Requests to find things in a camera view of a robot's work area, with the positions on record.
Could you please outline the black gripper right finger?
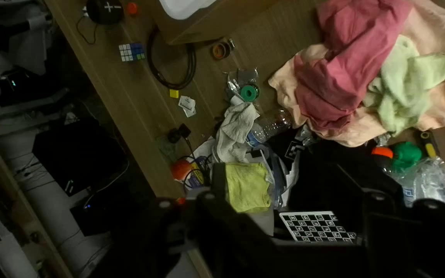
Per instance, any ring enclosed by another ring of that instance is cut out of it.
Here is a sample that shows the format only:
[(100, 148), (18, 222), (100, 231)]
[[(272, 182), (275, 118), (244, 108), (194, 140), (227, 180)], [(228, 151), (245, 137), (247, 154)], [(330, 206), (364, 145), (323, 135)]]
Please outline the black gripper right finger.
[(411, 206), (369, 189), (361, 202), (361, 239), (369, 278), (445, 278), (445, 202)]

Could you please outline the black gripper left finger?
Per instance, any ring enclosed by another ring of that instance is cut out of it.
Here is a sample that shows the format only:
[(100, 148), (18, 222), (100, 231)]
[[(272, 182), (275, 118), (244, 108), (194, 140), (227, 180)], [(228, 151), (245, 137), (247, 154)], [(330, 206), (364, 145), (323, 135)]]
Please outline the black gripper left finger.
[(163, 278), (197, 248), (211, 278), (367, 278), (364, 251), (349, 242), (276, 242), (213, 191), (150, 206), (150, 268)]

